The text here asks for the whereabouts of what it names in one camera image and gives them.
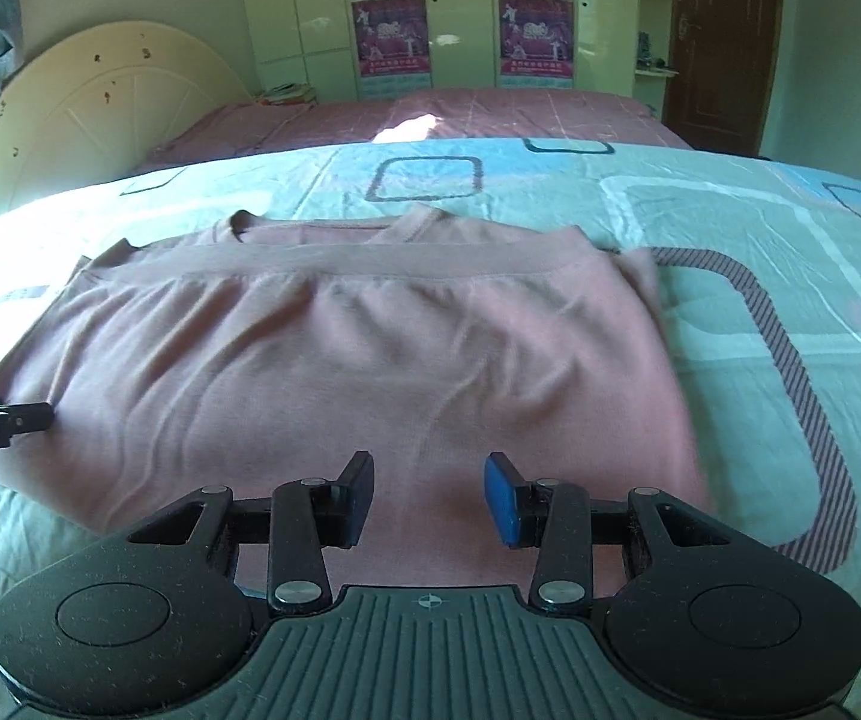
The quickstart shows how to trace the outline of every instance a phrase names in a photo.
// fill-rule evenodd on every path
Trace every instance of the bed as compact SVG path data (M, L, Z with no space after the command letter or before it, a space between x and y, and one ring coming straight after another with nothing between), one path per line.
M218 156L0 215L0 357L82 255L241 208L369 218L422 202L537 230L579 224L599 247L650 247L661 266L667 345L717 515L861 604L861 181L539 135ZM0 596L93 538L0 488ZM0 718L11 706L0 683ZM861 718L861 675L848 706Z
M116 22L37 57L0 98L0 214L162 167L374 139L554 137L689 148L636 100L555 90L432 90L395 103L267 106L206 44Z

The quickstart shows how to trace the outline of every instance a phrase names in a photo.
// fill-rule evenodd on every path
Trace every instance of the wooden door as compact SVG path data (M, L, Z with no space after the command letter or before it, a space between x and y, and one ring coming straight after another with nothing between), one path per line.
M770 98L780 0L681 0L667 125L701 151L755 156Z

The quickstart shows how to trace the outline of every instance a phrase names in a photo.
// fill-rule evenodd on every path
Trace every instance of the cream headboard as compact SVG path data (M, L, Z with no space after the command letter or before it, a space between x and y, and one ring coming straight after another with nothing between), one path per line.
M79 32L40 55L0 98L0 214L112 181L208 111L249 100L194 37L153 22Z

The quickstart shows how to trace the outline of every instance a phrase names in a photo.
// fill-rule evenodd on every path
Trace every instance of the light blue bedsheet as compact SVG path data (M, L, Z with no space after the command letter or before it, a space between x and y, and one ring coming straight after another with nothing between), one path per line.
M366 218L411 202L539 230L579 224L600 247L654 247L718 516L861 603L860 181L669 148L496 139L165 170L0 218L0 356L81 254L121 237L140 245L239 208ZM0 594L88 538L0 488ZM0 717L7 702L0 685ZM861 676L849 706L861 717Z

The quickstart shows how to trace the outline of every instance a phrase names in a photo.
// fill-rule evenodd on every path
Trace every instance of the pink shirt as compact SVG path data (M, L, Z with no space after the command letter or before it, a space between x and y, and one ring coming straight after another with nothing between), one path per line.
M482 493L505 452L596 498L663 488L707 509L688 411L655 321L656 269L576 227L535 233L416 206L269 223L239 212L78 272L0 365L8 402L57 422L0 450L0 483L105 532L202 485L269 495L376 461L341 584L505 584ZM265 555L238 581L263 586ZM598 594L622 584L601 560Z

